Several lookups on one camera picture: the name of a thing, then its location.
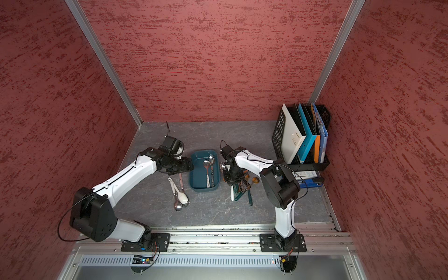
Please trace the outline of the patterned handle steel spoon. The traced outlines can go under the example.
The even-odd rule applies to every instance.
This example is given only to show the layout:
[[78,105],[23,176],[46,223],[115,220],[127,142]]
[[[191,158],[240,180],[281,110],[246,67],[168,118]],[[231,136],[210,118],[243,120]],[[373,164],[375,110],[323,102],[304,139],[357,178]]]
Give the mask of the patterned handle steel spoon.
[[211,187],[215,187],[215,180],[214,180],[214,163],[215,158],[212,154],[208,157],[209,163],[210,163],[210,169],[211,169]]

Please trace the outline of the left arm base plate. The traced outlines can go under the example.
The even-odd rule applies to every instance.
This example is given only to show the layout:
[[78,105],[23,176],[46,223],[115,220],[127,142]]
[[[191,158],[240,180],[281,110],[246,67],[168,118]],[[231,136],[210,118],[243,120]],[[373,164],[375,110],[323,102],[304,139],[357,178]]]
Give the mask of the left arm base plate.
[[167,252],[170,244],[170,233],[144,233],[139,241],[131,242],[123,240],[121,245],[122,252]]

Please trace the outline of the white handle steel spoon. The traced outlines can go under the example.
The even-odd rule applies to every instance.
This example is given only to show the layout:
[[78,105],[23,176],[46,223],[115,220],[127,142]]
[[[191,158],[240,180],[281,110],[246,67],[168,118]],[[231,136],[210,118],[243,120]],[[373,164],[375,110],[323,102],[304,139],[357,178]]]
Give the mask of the white handle steel spoon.
[[204,168],[206,169],[206,187],[209,189],[211,187],[210,176],[209,176],[210,161],[205,159],[203,165],[204,165]]

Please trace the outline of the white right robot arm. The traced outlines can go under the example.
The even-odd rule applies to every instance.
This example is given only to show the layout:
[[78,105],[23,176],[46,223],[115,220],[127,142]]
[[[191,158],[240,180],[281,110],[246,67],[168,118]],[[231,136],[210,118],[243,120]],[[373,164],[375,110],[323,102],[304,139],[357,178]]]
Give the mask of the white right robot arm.
[[293,170],[283,160],[268,160],[244,147],[233,149],[227,145],[220,154],[224,158],[221,167],[228,185],[243,183],[248,172],[259,177],[269,201],[275,206],[276,246],[283,251],[291,247],[297,237],[292,206],[301,190]]

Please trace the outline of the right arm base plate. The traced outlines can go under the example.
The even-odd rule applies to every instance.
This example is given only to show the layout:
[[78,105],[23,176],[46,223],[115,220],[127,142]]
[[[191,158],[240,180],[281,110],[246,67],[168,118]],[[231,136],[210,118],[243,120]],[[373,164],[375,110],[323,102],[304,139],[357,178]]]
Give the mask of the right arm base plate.
[[280,234],[261,234],[260,247],[262,252],[307,252],[305,238],[302,234],[294,233],[283,238]]

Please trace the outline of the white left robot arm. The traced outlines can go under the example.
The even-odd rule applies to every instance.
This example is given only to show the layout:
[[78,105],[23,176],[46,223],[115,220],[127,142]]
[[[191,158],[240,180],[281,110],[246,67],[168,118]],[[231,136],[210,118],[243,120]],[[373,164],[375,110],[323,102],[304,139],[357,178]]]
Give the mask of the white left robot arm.
[[70,227],[95,242],[120,239],[146,244],[151,241],[150,227],[117,218],[114,207],[137,184],[154,173],[172,176],[193,169],[193,161],[189,157],[175,156],[150,147],[105,182],[92,189],[79,189],[73,198]]

